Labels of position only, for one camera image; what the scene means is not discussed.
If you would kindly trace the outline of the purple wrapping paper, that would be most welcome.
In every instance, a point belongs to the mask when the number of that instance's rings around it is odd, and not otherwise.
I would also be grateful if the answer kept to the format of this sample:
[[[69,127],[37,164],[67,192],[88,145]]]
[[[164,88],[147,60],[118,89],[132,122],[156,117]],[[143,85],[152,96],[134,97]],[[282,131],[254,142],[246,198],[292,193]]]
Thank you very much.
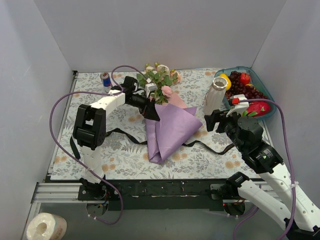
[[[202,126],[197,108],[168,104],[155,106],[160,121],[145,120],[147,151],[151,163],[161,165]]]

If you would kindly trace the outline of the pink rose flower bunch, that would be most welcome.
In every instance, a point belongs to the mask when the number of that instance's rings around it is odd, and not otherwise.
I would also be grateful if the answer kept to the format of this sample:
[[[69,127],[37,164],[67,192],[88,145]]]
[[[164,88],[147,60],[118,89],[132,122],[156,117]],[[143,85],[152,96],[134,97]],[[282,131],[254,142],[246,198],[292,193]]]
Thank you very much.
[[[150,90],[146,96],[151,100],[155,99],[157,104],[168,103],[173,94],[172,85],[181,81],[181,75],[175,69],[169,69],[168,66],[156,62],[154,66],[145,65],[144,73],[136,74],[140,86],[146,88],[147,84],[154,84],[155,90]]]

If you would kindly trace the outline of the pink wrapping paper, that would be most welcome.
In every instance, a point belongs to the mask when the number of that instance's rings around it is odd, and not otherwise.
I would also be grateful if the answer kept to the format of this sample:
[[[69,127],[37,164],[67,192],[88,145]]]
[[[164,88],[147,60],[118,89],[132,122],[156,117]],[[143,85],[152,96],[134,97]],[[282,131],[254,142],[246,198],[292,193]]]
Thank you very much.
[[[179,107],[181,109],[186,109],[188,107],[177,93],[173,93],[167,100],[169,104]]]

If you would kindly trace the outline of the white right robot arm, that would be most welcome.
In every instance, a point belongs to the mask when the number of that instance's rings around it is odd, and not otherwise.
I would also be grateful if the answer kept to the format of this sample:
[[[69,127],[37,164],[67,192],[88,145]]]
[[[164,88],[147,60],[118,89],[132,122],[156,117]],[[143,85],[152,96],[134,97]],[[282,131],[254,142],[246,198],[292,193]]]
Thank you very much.
[[[264,129],[256,118],[235,112],[214,110],[204,117],[207,131],[225,133],[244,162],[277,194],[274,198],[237,172],[226,180],[226,192],[232,199],[242,197],[271,217],[290,240],[320,238],[320,209],[309,199],[292,176],[278,152],[262,139]]]

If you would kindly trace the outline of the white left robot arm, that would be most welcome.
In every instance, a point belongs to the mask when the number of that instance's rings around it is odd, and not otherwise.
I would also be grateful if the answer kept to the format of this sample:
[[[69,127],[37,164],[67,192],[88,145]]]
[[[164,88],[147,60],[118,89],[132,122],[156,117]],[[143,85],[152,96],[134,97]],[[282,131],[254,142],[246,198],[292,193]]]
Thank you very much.
[[[74,129],[70,139],[71,149],[77,159],[83,157],[87,166],[84,178],[80,182],[95,200],[106,196],[106,187],[101,184],[105,178],[102,169],[101,146],[106,138],[106,120],[108,114],[124,104],[136,107],[140,114],[148,120],[159,121],[155,102],[135,91],[138,80],[126,76],[120,86],[114,86],[109,91],[110,96],[90,104],[81,104],[77,109]]]

